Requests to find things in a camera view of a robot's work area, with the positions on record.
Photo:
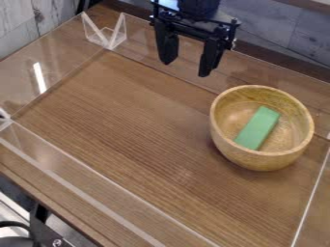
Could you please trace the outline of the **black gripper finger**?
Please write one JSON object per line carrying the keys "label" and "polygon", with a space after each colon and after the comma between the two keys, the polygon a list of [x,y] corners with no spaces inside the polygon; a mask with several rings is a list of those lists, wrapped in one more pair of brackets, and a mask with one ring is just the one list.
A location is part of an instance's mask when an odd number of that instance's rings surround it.
{"label": "black gripper finger", "polygon": [[207,77],[211,71],[218,68],[223,52],[223,42],[219,39],[210,37],[203,44],[199,77]]}
{"label": "black gripper finger", "polygon": [[179,38],[173,27],[161,20],[155,21],[155,34],[159,58],[169,65],[178,57]]}

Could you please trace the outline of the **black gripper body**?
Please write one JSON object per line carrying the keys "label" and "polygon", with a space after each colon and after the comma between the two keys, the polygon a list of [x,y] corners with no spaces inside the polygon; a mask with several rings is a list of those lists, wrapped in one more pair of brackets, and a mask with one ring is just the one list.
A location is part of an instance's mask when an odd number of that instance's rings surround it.
{"label": "black gripper body", "polygon": [[206,35],[219,34],[225,48],[231,50],[241,21],[221,10],[221,2],[222,0],[151,0],[151,22],[155,23],[159,19],[173,24],[185,35],[201,40]]}

